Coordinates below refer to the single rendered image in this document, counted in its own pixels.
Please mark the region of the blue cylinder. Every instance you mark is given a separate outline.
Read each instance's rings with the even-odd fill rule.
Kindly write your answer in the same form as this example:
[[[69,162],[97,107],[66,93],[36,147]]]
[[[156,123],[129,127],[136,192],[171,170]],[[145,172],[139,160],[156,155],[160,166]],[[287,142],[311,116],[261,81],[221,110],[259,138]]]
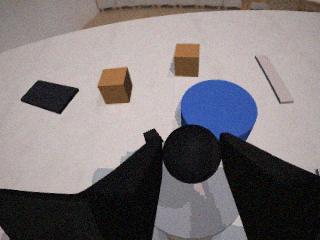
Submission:
[[[181,99],[181,127],[205,127],[220,143],[220,133],[247,141],[256,124],[257,108],[251,93],[227,80],[192,85]]]

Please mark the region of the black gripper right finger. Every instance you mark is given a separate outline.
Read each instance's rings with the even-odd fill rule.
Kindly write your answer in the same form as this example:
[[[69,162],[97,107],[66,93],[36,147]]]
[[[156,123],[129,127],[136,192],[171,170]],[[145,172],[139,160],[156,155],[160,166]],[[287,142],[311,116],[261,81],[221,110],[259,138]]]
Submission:
[[[320,240],[320,175],[229,133],[220,145],[248,240]]]

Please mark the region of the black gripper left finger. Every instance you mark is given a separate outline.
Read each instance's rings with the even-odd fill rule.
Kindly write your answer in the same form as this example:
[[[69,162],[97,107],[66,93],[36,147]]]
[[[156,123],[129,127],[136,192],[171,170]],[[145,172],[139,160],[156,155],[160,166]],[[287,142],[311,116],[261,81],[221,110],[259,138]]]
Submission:
[[[153,136],[103,179],[73,193],[0,188],[0,227],[32,240],[152,240],[163,179]]]

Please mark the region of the black flat square pad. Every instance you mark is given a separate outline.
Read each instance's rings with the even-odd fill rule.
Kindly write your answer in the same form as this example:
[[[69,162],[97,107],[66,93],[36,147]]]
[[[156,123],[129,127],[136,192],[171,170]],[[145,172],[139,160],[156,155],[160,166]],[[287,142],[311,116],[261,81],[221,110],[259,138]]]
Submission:
[[[20,100],[25,104],[43,108],[45,111],[61,113],[71,103],[77,92],[79,88],[39,80],[23,97],[20,97]]]

